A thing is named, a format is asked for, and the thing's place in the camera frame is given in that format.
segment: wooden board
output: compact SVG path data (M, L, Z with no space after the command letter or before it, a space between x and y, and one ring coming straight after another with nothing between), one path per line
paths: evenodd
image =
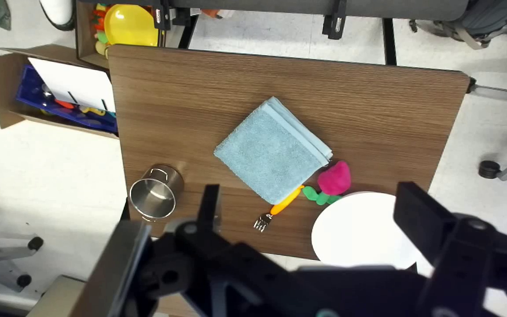
M275 96L351 164L356 191L395 193L404 180L428 189L469 87L462 73L138 48L113 48L110 68L127 186L173 164L187 186L173 217L192 217L203 187L220 184L226 238L301 258L314 258L321 208L298 200L256 233L270 207L213 157L215 147Z

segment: light blue towel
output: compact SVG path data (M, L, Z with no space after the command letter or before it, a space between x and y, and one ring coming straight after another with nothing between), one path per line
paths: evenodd
M215 157L263 200L277 205L328 166L333 154L272 98L217 147Z

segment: pink toy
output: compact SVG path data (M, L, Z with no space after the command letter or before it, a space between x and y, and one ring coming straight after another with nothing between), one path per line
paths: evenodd
M349 172L347 163L338 161L335 166L323 172L317 182L326 196L342 196L352 189L352 173Z

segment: metal cup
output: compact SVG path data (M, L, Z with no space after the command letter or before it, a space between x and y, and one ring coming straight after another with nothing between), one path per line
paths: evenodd
M129 200L145 221L157 221L169 217L176 210L182 193L182 173L173 166L157 164L141 180L132 184Z

